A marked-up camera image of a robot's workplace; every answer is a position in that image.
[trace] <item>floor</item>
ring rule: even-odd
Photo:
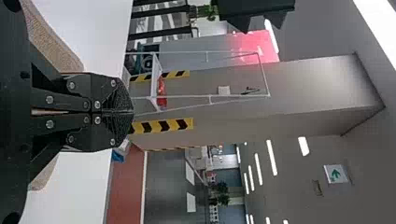
[[[148,154],[145,224],[208,223],[207,188],[194,175],[186,178],[184,151]],[[187,193],[195,196],[196,211],[187,212]]]
[[[140,223],[144,152],[130,148],[125,163],[112,164],[106,224]]]

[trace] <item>ceiling light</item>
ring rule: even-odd
[[[248,176],[247,176],[247,173],[244,173],[244,178],[245,178],[245,190],[246,190],[247,194],[249,194],[249,191],[248,191]]]
[[[250,224],[254,224],[254,218],[253,218],[253,215],[250,215]]]
[[[239,147],[236,147],[236,157],[238,159],[238,164],[241,164],[241,154],[239,154]]]
[[[301,152],[303,153],[303,156],[307,156],[309,154],[309,147],[308,147],[308,143],[306,142],[306,138],[299,137],[298,143],[300,144],[300,149]]]
[[[262,168],[260,167],[259,154],[257,154],[257,153],[254,154],[254,160],[256,161],[257,176],[259,177],[259,184],[261,186],[262,185]]]
[[[267,30],[270,33],[271,36],[271,42],[274,46],[274,50],[276,53],[279,53],[279,47],[277,46],[277,41],[276,41],[276,37],[275,37],[275,33],[274,30],[272,28],[272,24],[269,20],[265,20],[264,21],[264,26],[265,26],[265,30]]]
[[[272,148],[271,140],[267,140],[267,148],[268,148],[268,154],[270,155],[270,162],[271,162],[271,167],[272,167],[272,170],[273,170],[273,174],[277,175],[275,155],[274,155],[274,150]]]
[[[247,218],[247,224],[250,224],[250,222],[249,222],[249,220],[248,220],[248,214],[246,215],[246,218]]]
[[[251,166],[248,167],[248,176],[250,178],[250,187],[251,191],[254,191],[254,181],[253,181],[253,173],[251,172]]]

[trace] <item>white wall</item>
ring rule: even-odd
[[[111,150],[62,152],[40,191],[29,191],[21,224],[103,223]]]
[[[199,18],[195,24],[199,28],[200,36],[227,34],[228,22],[219,21],[219,17],[216,17],[215,21],[209,21],[206,18]]]
[[[32,0],[85,70],[121,75],[133,0]]]
[[[133,0],[32,0],[86,71],[121,77]],[[28,193],[21,223],[103,223],[111,150],[61,153],[47,186]]]

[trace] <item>metal frame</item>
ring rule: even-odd
[[[165,96],[158,96],[157,95],[157,81],[158,77],[162,73],[162,67],[161,63],[158,60],[157,54],[181,54],[181,53],[203,53],[205,55],[205,62],[209,62],[209,53],[231,53],[231,54],[240,54],[232,57],[225,57],[224,59],[231,59],[231,58],[237,58],[237,57],[246,57],[250,55],[256,55],[258,57],[258,65],[262,71],[262,78],[265,83],[265,89],[267,93],[265,94],[253,94],[253,95],[242,95],[242,94],[229,94],[229,95],[219,95],[219,94],[202,94],[202,95],[165,95]],[[156,108],[155,112],[147,112],[147,113],[142,113],[142,114],[135,114],[136,116],[144,116],[144,115],[149,115],[149,114],[157,114],[157,113],[162,113],[162,112],[169,112],[169,111],[176,111],[176,110],[182,110],[182,109],[189,109],[189,108],[195,108],[195,107],[200,107],[200,106],[205,106],[205,105],[222,105],[222,104],[228,104],[228,103],[234,103],[234,102],[245,102],[245,101],[252,101],[252,100],[257,100],[260,98],[269,98],[271,97],[271,93],[268,87],[268,82],[267,78],[264,73],[264,69],[262,67],[262,60],[260,58],[260,55],[257,51],[232,51],[232,50],[201,50],[201,51],[152,51],[152,52],[127,52],[127,55],[147,55],[150,54],[152,55],[153,58],[153,70],[151,71],[151,86],[150,86],[150,96],[131,96],[132,100],[149,100],[153,104],[153,106]],[[159,65],[161,68],[160,71],[161,73],[158,73],[155,69],[155,66]],[[221,102],[212,102],[212,98],[225,98],[225,97],[236,97],[238,99],[235,100],[228,100],[228,101],[221,101]],[[203,104],[203,105],[188,105],[188,106],[182,106],[182,107],[177,107],[177,108],[170,108],[170,109],[165,109],[161,110],[157,103],[157,99],[161,98],[167,98],[167,99],[181,99],[181,98],[206,98],[208,99],[209,103],[208,104]]]

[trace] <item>screw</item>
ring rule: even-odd
[[[47,120],[46,127],[48,129],[53,129],[54,126],[55,126],[55,123],[53,122],[53,120],[51,120],[51,119]]]
[[[90,104],[86,101],[84,102],[84,108],[87,109]]]
[[[70,83],[69,83],[69,89],[70,89],[70,90],[73,90],[73,89],[75,89],[75,88],[76,88],[76,83],[70,82]]]
[[[52,105],[53,104],[53,97],[52,96],[47,96],[46,102],[47,102],[47,104]]]
[[[99,109],[100,108],[100,102],[99,101],[95,101],[95,108]]]
[[[69,137],[67,137],[67,142],[68,143],[73,143],[74,142],[74,136],[70,135]]]
[[[96,118],[95,118],[95,124],[100,124],[100,121],[101,121],[101,120],[100,120],[100,117],[96,117]]]
[[[90,122],[90,118],[85,117],[85,118],[84,118],[84,123],[89,123],[89,122]]]

